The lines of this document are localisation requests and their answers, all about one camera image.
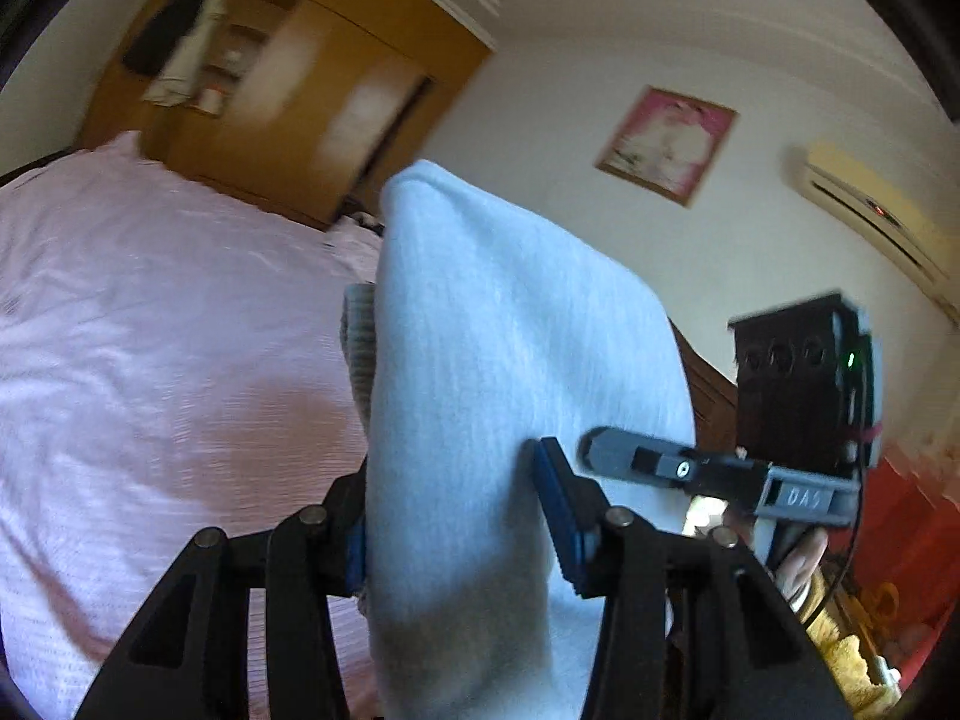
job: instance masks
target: wardrobe door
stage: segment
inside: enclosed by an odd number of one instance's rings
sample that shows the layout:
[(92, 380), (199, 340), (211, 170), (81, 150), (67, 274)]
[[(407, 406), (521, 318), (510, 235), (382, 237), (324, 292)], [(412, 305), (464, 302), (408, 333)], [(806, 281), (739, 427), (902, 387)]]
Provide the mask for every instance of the wardrobe door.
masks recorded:
[(424, 78), (370, 33), (300, 0), (208, 128), (190, 172), (330, 220)]

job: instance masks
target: grey cloth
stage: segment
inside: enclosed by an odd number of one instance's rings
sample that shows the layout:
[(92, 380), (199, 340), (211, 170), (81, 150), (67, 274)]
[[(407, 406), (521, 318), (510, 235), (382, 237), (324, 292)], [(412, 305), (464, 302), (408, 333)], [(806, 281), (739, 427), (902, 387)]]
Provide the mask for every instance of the grey cloth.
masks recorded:
[[(381, 207), (367, 567), (385, 714), (572, 720), (602, 601), (560, 576), (531, 442), (558, 437), (577, 466), (603, 425), (692, 445), (669, 322), (635, 274), (436, 165), (395, 177)], [(683, 493), (601, 484), (683, 528)]]
[(370, 397), (376, 373), (376, 327), (373, 324), (373, 284), (352, 284), (344, 290), (340, 346), (347, 361), (353, 402), (365, 431), (370, 429)]

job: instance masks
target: air conditioner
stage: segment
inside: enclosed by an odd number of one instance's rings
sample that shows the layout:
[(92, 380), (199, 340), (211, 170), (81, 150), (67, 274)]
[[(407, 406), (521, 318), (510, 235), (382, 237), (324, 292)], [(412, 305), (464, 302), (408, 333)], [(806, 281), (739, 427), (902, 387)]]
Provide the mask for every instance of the air conditioner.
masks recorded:
[(957, 240), (896, 187), (832, 143), (810, 146), (802, 194), (850, 225), (908, 275), (954, 324), (960, 323)]

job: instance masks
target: wooden wardrobe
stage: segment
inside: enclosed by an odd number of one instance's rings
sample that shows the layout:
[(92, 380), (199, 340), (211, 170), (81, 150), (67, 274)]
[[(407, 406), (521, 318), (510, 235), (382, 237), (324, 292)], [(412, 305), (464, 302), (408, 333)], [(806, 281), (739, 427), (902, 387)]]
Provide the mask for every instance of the wooden wardrobe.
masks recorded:
[(430, 0), (227, 0), (200, 84), (222, 110), (164, 108), (140, 99), (152, 79), (122, 57), (166, 1), (134, 19), (78, 145), (139, 129), (171, 170), (318, 227), (347, 197), (376, 210), (488, 54)]

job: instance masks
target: bed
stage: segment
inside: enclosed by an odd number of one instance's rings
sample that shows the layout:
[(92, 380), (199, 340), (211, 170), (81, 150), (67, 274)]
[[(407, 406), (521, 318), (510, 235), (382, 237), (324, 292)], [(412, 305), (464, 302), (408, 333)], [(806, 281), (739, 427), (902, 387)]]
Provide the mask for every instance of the bed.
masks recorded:
[[(338, 336), (357, 252), (330, 241), (142, 159), (135, 133), (0, 188), (0, 626), (44, 720), (73, 716), (198, 528), (272, 527), (362, 461)], [(365, 621), (331, 611), (370, 716)], [(257, 596), (248, 673), (266, 716)]]

